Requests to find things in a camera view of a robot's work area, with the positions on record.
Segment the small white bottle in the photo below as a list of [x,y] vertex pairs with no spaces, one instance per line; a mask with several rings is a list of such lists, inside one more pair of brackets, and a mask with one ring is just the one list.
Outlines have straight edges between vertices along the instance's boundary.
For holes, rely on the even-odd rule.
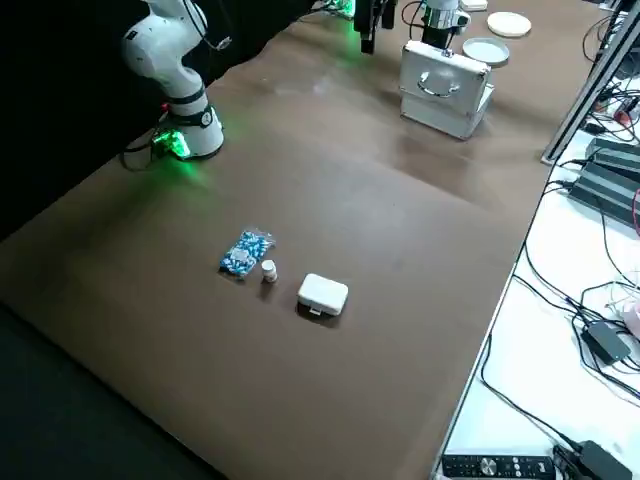
[[262,278],[265,282],[273,283],[278,280],[278,271],[273,260],[265,260],[262,262]]

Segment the blue pill packet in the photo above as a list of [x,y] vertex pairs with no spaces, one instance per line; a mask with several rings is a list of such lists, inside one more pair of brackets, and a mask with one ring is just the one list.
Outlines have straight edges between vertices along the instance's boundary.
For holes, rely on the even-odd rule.
[[242,232],[235,245],[224,254],[220,260],[220,269],[242,278],[275,244],[276,241],[270,233],[249,228]]

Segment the white table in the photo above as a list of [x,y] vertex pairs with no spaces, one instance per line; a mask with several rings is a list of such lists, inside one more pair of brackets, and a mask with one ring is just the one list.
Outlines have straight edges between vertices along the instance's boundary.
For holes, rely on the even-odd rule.
[[[591,139],[578,132],[558,164],[584,158]],[[552,172],[553,179],[572,177],[576,174],[563,168]],[[640,241],[632,229],[607,218],[607,239],[621,270],[640,269]],[[577,205],[564,194],[544,196],[526,243],[540,274],[576,299],[585,288],[616,278],[617,272],[605,254],[600,214]],[[561,304],[536,280],[524,254],[514,272]],[[605,288],[589,293],[585,304],[605,313],[609,298]],[[631,405],[631,396],[609,383],[603,384],[580,365],[568,315],[510,278],[492,333],[485,376],[494,388],[572,439],[597,442],[631,469],[634,479],[640,478],[640,401],[635,400],[638,407]],[[479,359],[484,358],[484,350],[486,344]],[[639,351],[633,354],[640,358]],[[480,382],[480,365],[463,397],[444,453],[550,455],[554,442]],[[605,371],[640,389],[640,374],[622,375],[610,368]]]

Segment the white case with handle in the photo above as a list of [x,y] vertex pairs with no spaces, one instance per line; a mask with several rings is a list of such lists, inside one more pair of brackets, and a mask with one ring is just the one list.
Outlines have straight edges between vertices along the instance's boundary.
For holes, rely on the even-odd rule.
[[469,138],[493,93],[490,74],[486,63],[409,41],[402,51],[402,115]]

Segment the white box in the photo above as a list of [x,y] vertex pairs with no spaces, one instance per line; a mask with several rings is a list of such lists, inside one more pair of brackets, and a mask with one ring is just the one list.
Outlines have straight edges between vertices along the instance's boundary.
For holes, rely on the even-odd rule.
[[298,290],[298,301],[309,307],[309,311],[315,315],[340,315],[348,294],[349,287],[346,285],[310,273]]
[[422,42],[402,51],[401,114],[457,138],[471,136],[493,94],[486,63]]

